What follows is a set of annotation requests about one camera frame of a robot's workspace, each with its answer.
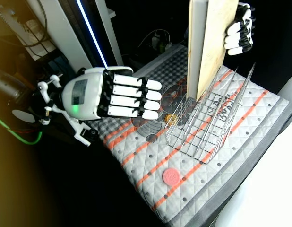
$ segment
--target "pink disc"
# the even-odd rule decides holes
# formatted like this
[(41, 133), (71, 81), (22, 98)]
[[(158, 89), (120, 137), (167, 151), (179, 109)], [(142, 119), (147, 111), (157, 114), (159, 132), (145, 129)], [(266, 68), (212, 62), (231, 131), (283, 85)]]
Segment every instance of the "pink disc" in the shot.
[(169, 168), (163, 173), (163, 181), (168, 186), (175, 186), (180, 182), (180, 173), (177, 169)]

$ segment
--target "yellow object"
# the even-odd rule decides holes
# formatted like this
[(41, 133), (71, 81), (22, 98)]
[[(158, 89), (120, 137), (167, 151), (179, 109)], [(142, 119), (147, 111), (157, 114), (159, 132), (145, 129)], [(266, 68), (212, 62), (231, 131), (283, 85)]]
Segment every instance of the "yellow object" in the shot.
[(176, 120), (177, 116), (176, 114), (172, 115), (171, 113), (169, 114), (166, 114), (166, 116), (164, 117), (164, 121), (169, 125), (171, 126), (172, 123)]

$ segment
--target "wire rack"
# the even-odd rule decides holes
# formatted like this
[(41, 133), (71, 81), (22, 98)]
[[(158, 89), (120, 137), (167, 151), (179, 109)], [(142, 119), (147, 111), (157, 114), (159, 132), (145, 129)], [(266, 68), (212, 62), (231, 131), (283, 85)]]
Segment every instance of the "wire rack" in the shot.
[(250, 81), (255, 65), (253, 65), (240, 91), (228, 95), (228, 80), (223, 95), (212, 92), (217, 75), (199, 101), (184, 97), (171, 118), (167, 122), (167, 144), (181, 152), (208, 163), (229, 136), (240, 102)]

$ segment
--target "white cable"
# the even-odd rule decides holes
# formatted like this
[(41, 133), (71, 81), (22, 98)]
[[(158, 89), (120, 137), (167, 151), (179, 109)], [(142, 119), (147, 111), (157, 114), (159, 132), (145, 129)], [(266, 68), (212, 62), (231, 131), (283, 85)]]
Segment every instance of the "white cable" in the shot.
[(166, 31), (165, 29), (156, 29), (156, 30), (153, 30), (152, 32), (149, 32), (148, 35), (146, 35), (146, 37), (142, 40), (142, 42), (140, 43), (140, 45), (138, 46), (138, 48), (142, 45), (142, 43), (147, 39), (147, 37), (152, 34), (153, 32), (157, 32), (157, 31), (164, 31), (168, 34), (168, 41), (170, 42), (170, 34), (168, 31)]

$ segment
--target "green light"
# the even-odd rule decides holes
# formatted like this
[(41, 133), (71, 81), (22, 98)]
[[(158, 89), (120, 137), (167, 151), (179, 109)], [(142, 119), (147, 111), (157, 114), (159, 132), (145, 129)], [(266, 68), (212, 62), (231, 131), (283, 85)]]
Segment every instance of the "green light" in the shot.
[(78, 113), (79, 112), (79, 105), (73, 105), (73, 111), (75, 112), (75, 113)]

